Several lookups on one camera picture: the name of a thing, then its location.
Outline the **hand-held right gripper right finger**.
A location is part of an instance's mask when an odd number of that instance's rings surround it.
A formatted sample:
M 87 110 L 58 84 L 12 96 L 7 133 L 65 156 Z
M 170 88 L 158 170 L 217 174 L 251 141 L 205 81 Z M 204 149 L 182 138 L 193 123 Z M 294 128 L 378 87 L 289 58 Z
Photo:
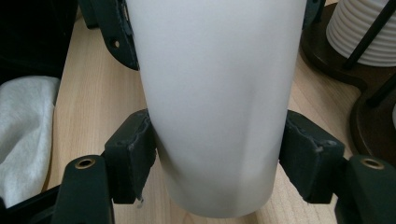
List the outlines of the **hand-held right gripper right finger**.
M 329 203 L 332 171 L 343 159 L 345 145 L 316 123 L 288 111 L 279 163 L 292 185 L 308 203 Z

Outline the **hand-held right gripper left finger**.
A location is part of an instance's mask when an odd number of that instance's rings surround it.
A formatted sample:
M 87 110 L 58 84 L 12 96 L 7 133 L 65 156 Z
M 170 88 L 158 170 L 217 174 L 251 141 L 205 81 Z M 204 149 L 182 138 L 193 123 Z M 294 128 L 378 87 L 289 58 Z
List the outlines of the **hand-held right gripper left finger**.
M 103 156 L 114 203 L 142 201 L 156 160 L 153 126 L 147 109 L 131 114 L 105 143 Z

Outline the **frosted white plastic cup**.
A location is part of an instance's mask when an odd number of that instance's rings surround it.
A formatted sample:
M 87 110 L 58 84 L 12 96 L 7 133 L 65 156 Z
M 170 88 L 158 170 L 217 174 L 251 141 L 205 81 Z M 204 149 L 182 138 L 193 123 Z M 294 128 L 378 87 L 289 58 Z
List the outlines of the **frosted white plastic cup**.
M 270 198 L 307 0 L 127 0 L 171 199 L 241 217 Z

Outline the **white cloth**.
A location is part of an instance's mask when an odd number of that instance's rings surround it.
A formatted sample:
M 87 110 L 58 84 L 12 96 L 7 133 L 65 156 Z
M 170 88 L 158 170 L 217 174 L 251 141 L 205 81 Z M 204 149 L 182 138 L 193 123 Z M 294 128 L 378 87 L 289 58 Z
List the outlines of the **white cloth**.
M 0 199 L 7 207 L 44 186 L 59 86 L 56 77 L 20 77 L 0 85 Z

